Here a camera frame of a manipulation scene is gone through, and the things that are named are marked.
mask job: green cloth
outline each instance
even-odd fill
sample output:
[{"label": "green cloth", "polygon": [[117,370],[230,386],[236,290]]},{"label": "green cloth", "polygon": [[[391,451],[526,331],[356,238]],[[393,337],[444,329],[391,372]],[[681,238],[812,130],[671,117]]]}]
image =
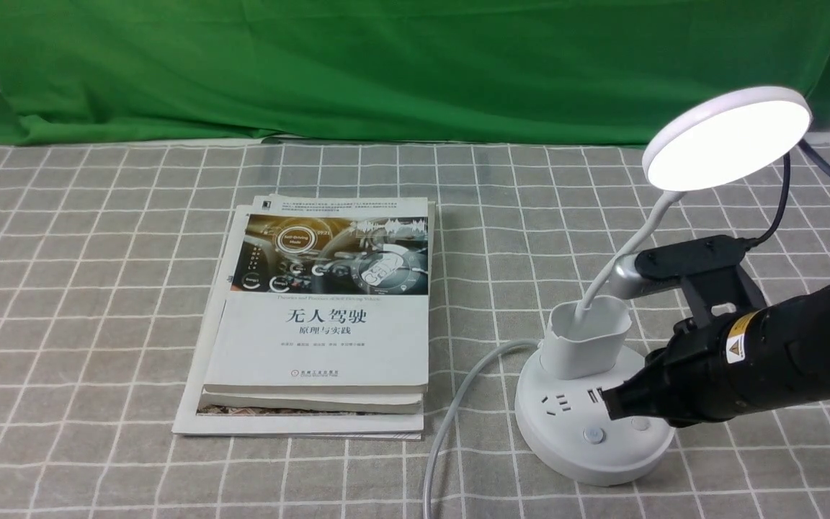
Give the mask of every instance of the green cloth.
[{"label": "green cloth", "polygon": [[830,0],[0,0],[0,144],[637,144],[757,84],[830,120]]}]

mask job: yellow warning sticker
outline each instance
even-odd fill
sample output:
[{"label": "yellow warning sticker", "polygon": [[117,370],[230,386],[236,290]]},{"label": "yellow warning sticker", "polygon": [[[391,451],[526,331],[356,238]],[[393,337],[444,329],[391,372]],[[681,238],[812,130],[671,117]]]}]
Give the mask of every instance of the yellow warning sticker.
[{"label": "yellow warning sticker", "polygon": [[748,323],[757,312],[745,314],[735,321],[732,328],[728,330],[728,339],[726,339],[726,362],[735,364],[745,359],[745,331],[748,329]]}]

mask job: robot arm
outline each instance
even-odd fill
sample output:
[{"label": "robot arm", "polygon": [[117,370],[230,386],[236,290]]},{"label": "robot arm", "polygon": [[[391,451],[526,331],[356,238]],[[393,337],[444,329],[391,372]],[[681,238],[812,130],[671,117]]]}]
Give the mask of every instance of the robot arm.
[{"label": "robot arm", "polygon": [[[679,286],[694,318],[679,322],[669,344],[650,352],[645,368],[629,381],[603,391],[613,420],[659,417],[688,427],[830,399],[830,285],[764,305],[738,267],[744,253],[733,253],[727,236],[714,239],[724,239],[723,247],[714,246],[724,252],[713,252],[705,246],[708,239],[701,239],[618,262],[618,269],[634,266],[636,272],[614,272],[615,295],[636,298]],[[694,262],[700,244],[705,253]],[[691,253],[679,255],[688,247]],[[687,269],[680,270],[672,257],[684,257]],[[734,303],[736,310],[713,316],[710,309],[719,303]]]}]

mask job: book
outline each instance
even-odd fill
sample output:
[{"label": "book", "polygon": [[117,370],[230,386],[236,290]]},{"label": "book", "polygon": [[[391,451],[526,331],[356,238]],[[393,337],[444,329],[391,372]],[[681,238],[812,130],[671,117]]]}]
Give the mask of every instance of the book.
[{"label": "book", "polygon": [[261,200],[231,272],[204,390],[423,394],[426,198]]},{"label": "book", "polygon": [[[355,438],[355,439],[393,439],[419,440],[424,429],[424,417],[421,414],[421,405],[409,414],[386,414],[379,412],[327,412],[328,409],[289,410],[284,412],[276,409],[264,408],[264,405],[279,404],[273,400],[264,400],[276,394],[257,395],[258,400],[232,401],[230,404],[262,404],[262,407],[232,407],[231,405],[210,404],[205,401],[204,377],[207,374],[208,364],[213,352],[215,339],[220,331],[220,323],[226,306],[228,293],[231,292],[233,277],[228,272],[234,272],[237,266],[240,251],[243,249],[243,231],[247,227],[249,216],[254,211],[262,210],[264,201],[273,201],[276,196],[260,197],[251,206],[240,206],[233,216],[231,232],[228,234],[224,246],[224,253],[218,263],[214,275],[214,285],[207,300],[204,319],[195,348],[191,371],[187,385],[182,394],[178,412],[175,417],[172,431],[188,435],[251,435],[271,436],[290,435],[309,438]],[[434,205],[429,210],[429,227],[432,229],[434,220]],[[297,396],[300,399],[309,398],[328,402],[320,398],[320,394],[287,395]],[[334,402],[355,402],[365,396],[370,402],[384,404],[383,398],[396,398],[401,395],[346,395],[339,392],[329,392]],[[411,401],[411,395],[404,395]]]},{"label": "book", "polygon": [[245,392],[210,392],[201,394],[201,405],[222,407],[266,407],[306,411],[353,411],[385,414],[416,413],[421,394],[245,394]]}]

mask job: lamp base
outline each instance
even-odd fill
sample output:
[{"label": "lamp base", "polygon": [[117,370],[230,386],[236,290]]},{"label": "lamp base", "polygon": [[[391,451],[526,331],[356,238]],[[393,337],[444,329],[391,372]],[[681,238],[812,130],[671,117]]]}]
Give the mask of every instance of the lamp base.
[{"label": "lamp base", "polygon": [[517,427],[530,450],[563,476],[599,487],[629,483],[654,469],[673,428],[656,418],[612,421],[600,396],[636,374],[645,358],[623,346],[609,371],[561,381],[543,369],[542,352],[527,359],[514,398]]}]

